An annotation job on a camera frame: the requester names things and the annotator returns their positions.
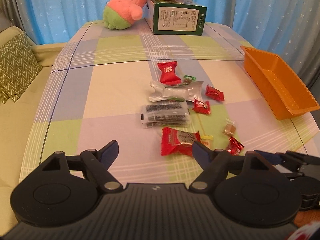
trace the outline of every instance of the sofa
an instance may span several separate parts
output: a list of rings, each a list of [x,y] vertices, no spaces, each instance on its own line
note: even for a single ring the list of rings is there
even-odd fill
[[[15,26],[0,29],[0,46],[22,32]],[[65,45],[36,45],[29,38],[28,42],[43,68],[16,103],[10,99],[5,104],[0,102],[0,236],[17,223],[10,206],[10,194],[19,183],[24,150],[51,67]]]

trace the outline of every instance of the plaid tablecloth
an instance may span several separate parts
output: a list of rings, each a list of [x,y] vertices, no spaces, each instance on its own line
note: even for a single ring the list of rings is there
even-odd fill
[[[122,183],[185,182],[202,171],[188,156],[160,155],[160,128],[143,128],[141,106],[159,80],[158,62],[177,60],[177,73],[195,76],[224,92],[223,104],[210,100],[211,115],[191,111],[184,130],[213,135],[225,148],[226,118],[236,122],[236,138],[246,150],[294,150],[319,156],[320,133],[310,113],[278,121],[243,69],[250,44],[231,28],[206,23],[202,36],[153,35],[144,20],[126,30],[102,21],[86,23],[57,57],[28,139],[20,180],[54,151],[80,154],[117,140],[119,157],[110,172]]]

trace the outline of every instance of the checkered tablecloth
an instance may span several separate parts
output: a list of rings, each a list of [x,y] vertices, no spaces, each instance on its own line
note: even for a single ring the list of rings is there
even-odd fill
[[[110,172],[127,182],[185,182],[202,171],[184,155],[160,155],[160,128],[143,128],[141,106],[150,103],[158,62],[177,60],[177,73],[195,76],[224,92],[223,104],[210,100],[211,115],[191,111],[184,130],[213,135],[225,148],[226,118],[236,122],[236,138],[246,150],[294,150],[319,156],[320,133],[310,113],[278,121],[243,69],[250,44],[228,26],[206,23],[202,36],[153,35],[144,20],[126,30],[102,21],[86,23],[57,57],[30,132],[20,180],[54,151],[80,154],[117,140],[119,157]]]

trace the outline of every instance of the orange container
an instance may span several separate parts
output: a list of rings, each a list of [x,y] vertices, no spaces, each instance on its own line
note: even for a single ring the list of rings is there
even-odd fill
[[[241,46],[244,69],[257,85],[278,120],[319,109],[296,73],[277,54]]]

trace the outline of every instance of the green box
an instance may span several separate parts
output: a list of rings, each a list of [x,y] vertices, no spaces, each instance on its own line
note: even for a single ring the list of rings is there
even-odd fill
[[[206,12],[189,0],[147,0],[144,17],[154,34],[202,35]]]

